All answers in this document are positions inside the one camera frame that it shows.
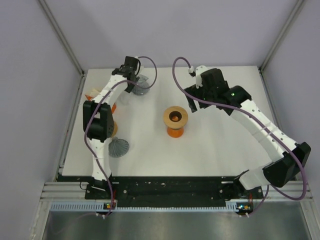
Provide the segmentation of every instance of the white wall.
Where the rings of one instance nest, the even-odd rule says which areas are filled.
[[[84,69],[147,55],[261,65],[297,0],[47,0]]]
[[[1,0],[0,34],[0,239],[24,240],[80,77],[35,0]]]
[[[308,0],[265,72],[283,130],[311,145],[308,182],[320,210],[320,1]]]

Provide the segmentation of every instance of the white table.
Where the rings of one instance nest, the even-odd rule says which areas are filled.
[[[242,86],[271,120],[272,114],[256,66],[219,67],[230,87]],[[63,168],[64,176],[91,176],[93,160],[84,144],[84,94],[106,85],[113,69],[90,69],[81,96]],[[154,69],[143,75],[154,79]],[[177,67],[182,87],[195,84],[186,67]],[[172,69],[159,68],[154,87],[144,96],[130,94],[129,104],[117,102],[113,114],[118,124],[116,136],[127,140],[129,152],[110,158],[113,176],[237,176],[268,162],[268,155],[238,122],[223,110],[210,106],[191,113],[185,95],[173,81]],[[180,138],[167,134],[163,113],[170,106],[181,106],[189,120]]]

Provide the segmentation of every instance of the purple cable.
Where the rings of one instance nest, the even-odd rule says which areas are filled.
[[[266,191],[265,191],[264,197],[262,198],[261,202],[259,202],[258,206],[256,206],[253,209],[253,211],[248,214],[249,217],[251,217],[253,214],[255,214],[259,208],[261,208],[262,204],[264,203],[264,201],[266,200],[266,198],[268,196],[268,193],[269,193],[269,185],[266,186]]]
[[[156,80],[157,80],[157,76],[158,76],[157,66],[156,66],[155,62],[154,62],[150,57],[148,57],[148,56],[138,56],[138,59],[149,59],[150,62],[151,62],[151,63],[153,64],[153,66],[154,66],[155,76],[154,76],[153,83],[152,83],[150,86],[148,86],[148,87],[138,86],[138,87],[141,88],[141,89],[150,89],[153,85],[155,85]]]
[[[201,100],[199,98],[196,98],[194,96],[192,96],[191,94],[187,93],[181,86],[180,84],[178,83],[178,80],[176,78],[176,74],[175,74],[175,68],[176,68],[176,63],[177,61],[181,59],[181,60],[184,60],[186,62],[186,64],[188,65],[189,68],[191,68],[191,65],[189,63],[189,61],[180,56],[180,57],[177,57],[174,62],[173,62],[173,65],[172,65],[172,76],[173,76],[173,80],[175,82],[175,84],[177,85],[177,87],[189,98],[199,102],[199,103],[203,103],[203,104],[209,104],[209,105],[214,105],[214,106],[218,106],[218,107],[222,107],[222,108],[228,108],[228,109],[232,109],[232,110],[236,110],[236,111],[239,111],[243,114],[246,114],[248,115],[250,118],[252,118],[257,124],[259,124],[274,140],[276,140],[290,155],[291,157],[294,159],[294,161],[296,162],[296,164],[298,165],[299,169],[300,169],[300,172],[301,172],[301,176],[302,176],[302,185],[303,185],[303,188],[302,188],[302,194],[301,196],[299,197],[292,197],[292,196],[289,196],[287,194],[285,194],[284,192],[282,192],[281,190],[279,190],[277,187],[275,186],[272,186],[278,193],[280,193],[281,195],[285,196],[286,198],[288,199],[291,199],[291,200],[295,200],[295,201],[300,201],[302,200],[305,196],[306,196],[306,193],[307,193],[307,176],[306,176],[306,172],[304,170],[304,167],[301,165],[299,159],[296,157],[296,155],[277,137],[275,136],[259,119],[257,119],[254,115],[252,115],[250,112],[248,111],[245,111],[241,108],[238,108],[238,107],[235,107],[235,106],[230,106],[230,105],[226,105],[226,104],[222,104],[222,103],[216,103],[216,102],[211,102],[211,101],[205,101],[205,100]]]

